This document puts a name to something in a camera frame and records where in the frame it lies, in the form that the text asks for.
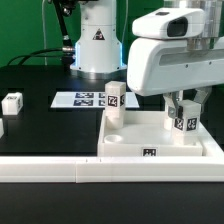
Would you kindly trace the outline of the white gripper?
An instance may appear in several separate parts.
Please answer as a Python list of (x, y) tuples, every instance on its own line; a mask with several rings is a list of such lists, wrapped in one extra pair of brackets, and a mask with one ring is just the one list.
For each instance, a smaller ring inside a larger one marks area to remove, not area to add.
[(160, 8), (132, 24), (137, 39), (129, 50), (127, 84), (141, 96), (164, 93), (172, 119), (182, 116), (175, 91), (196, 88), (194, 102), (204, 111), (211, 86), (224, 83), (224, 38), (212, 49), (189, 46), (204, 28), (205, 12), (198, 8)]

